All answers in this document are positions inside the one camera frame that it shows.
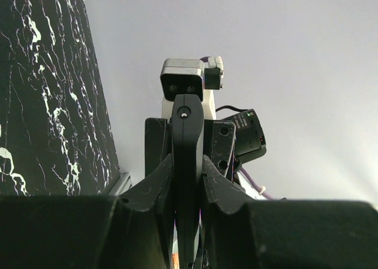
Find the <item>black marble panel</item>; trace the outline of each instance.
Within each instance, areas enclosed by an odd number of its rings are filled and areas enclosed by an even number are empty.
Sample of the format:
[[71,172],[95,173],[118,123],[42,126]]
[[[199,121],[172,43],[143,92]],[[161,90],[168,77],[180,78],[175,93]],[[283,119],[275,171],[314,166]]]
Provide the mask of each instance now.
[[0,195],[119,179],[84,0],[0,0],[0,168]]

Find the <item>camera lens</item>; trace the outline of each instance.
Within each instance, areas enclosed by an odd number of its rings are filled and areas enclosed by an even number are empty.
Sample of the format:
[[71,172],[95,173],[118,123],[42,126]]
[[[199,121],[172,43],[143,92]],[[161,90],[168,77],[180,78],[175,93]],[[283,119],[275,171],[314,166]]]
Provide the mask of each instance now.
[[195,91],[195,88],[193,86],[189,86],[187,89],[188,93],[193,93]]
[[170,92],[175,92],[177,90],[177,86],[176,85],[171,85],[170,86]]

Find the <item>screw hole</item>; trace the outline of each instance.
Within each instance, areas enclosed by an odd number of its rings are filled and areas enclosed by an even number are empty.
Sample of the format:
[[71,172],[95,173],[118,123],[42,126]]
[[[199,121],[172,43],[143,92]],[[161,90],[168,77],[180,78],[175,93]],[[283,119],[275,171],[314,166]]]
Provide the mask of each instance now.
[[222,160],[222,161],[219,162],[219,168],[221,170],[226,170],[227,167],[228,167],[228,164],[227,164],[227,162],[225,160]]
[[226,127],[222,127],[222,128],[220,129],[220,134],[221,134],[221,135],[228,135],[228,134],[229,134],[229,129],[226,128]]

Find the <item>black cable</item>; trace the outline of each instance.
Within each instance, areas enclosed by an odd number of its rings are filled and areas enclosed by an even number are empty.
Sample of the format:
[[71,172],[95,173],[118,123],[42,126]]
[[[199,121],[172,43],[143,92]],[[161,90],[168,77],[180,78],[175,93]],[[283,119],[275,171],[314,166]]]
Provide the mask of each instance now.
[[238,111],[239,113],[241,113],[243,111],[248,111],[248,109],[238,109],[238,108],[235,108],[235,107],[230,106],[230,105],[219,107],[215,111],[220,111],[220,110],[223,110],[223,109],[229,109],[229,110],[233,110],[233,111]]
[[238,160],[237,157],[234,156],[234,165],[233,165],[233,173],[237,173],[243,167],[242,163]]

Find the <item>white wall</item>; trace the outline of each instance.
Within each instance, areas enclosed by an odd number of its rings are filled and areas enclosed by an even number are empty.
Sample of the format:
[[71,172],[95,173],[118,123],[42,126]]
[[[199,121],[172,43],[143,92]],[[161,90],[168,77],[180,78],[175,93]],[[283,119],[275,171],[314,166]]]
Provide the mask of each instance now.
[[[143,178],[166,58],[220,55],[216,104],[254,108],[270,194],[378,202],[378,0],[85,0],[122,171]],[[220,118],[230,113],[220,113]]]

